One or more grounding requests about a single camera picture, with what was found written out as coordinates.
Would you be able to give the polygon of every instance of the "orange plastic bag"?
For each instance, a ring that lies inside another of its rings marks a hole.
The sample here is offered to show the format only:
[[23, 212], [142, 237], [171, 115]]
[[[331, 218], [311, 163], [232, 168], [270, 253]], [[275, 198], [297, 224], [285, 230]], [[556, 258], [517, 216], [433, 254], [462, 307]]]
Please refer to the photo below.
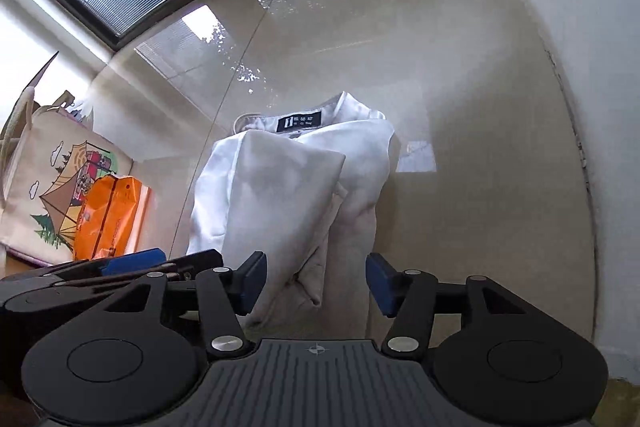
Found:
[[96, 180], [78, 216], [74, 259], [135, 252], [148, 194], [149, 188], [132, 176]]

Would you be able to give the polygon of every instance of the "clothing label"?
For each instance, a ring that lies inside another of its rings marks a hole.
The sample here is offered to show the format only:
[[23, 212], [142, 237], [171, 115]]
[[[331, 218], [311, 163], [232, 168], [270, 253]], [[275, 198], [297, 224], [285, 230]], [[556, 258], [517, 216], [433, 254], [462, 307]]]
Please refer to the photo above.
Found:
[[310, 129], [320, 127], [322, 123], [322, 111], [312, 114], [290, 114], [278, 120], [276, 132], [288, 132], [296, 129]]

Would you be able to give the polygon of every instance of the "ribbed rubber surface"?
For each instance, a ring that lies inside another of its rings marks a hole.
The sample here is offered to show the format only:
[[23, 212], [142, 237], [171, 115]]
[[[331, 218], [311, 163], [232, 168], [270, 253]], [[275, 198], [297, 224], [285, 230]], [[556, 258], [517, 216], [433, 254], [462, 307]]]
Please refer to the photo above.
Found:
[[487, 424], [446, 401], [418, 363], [388, 359], [371, 341], [263, 341], [257, 352], [245, 359], [214, 363], [189, 399], [145, 425], [462, 427]]

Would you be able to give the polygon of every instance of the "folded white cloth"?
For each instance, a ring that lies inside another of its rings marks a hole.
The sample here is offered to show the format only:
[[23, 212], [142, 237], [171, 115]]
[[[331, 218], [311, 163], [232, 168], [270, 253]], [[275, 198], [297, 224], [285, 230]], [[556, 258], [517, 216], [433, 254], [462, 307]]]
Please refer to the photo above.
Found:
[[320, 305], [327, 235], [345, 195], [343, 163], [340, 153], [256, 130], [214, 145], [196, 182], [188, 253], [215, 248], [232, 269], [255, 250], [266, 254], [267, 282], [242, 320], [247, 327], [275, 326]]
[[361, 338], [393, 127], [344, 92], [300, 113], [242, 116], [234, 132], [196, 182], [189, 252], [216, 248], [231, 268], [254, 250], [267, 254], [268, 281], [246, 328]]

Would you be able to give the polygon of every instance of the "beige floor tile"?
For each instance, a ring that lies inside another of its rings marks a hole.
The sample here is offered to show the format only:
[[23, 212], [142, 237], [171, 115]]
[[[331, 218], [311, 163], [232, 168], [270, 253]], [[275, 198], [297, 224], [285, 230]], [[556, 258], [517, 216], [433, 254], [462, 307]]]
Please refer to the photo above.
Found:
[[[401, 167], [376, 249], [446, 282], [481, 273], [578, 333], [593, 322], [586, 192], [566, 108], [519, 0], [273, 0], [216, 123], [342, 90], [382, 110]], [[438, 320], [434, 341], [454, 330]], [[370, 311], [380, 339], [388, 321]]]
[[186, 251], [190, 187], [222, 137], [213, 120], [263, 15], [258, 0], [197, 0], [120, 51], [91, 85], [95, 130], [152, 189], [140, 250]]
[[189, 235], [191, 232], [191, 212], [193, 211], [195, 182], [197, 181], [198, 176], [209, 160], [211, 150], [213, 149], [213, 144], [228, 135], [228, 130], [223, 129], [217, 124], [213, 124], [213, 126], [211, 127], [211, 131], [209, 133], [209, 136], [207, 137], [206, 145], [204, 146], [202, 154], [198, 158], [196, 168], [194, 169], [193, 177], [187, 190], [187, 196], [184, 202], [184, 206], [180, 211], [180, 217], [177, 221], [177, 230], [175, 230], [175, 238], [171, 250], [172, 258], [180, 257], [187, 252], [187, 248], [189, 246]]
[[15, 257], [7, 255], [4, 252], [4, 248], [0, 249], [0, 279], [13, 275], [14, 273], [21, 273], [30, 270], [31, 266], [22, 261], [18, 261]]

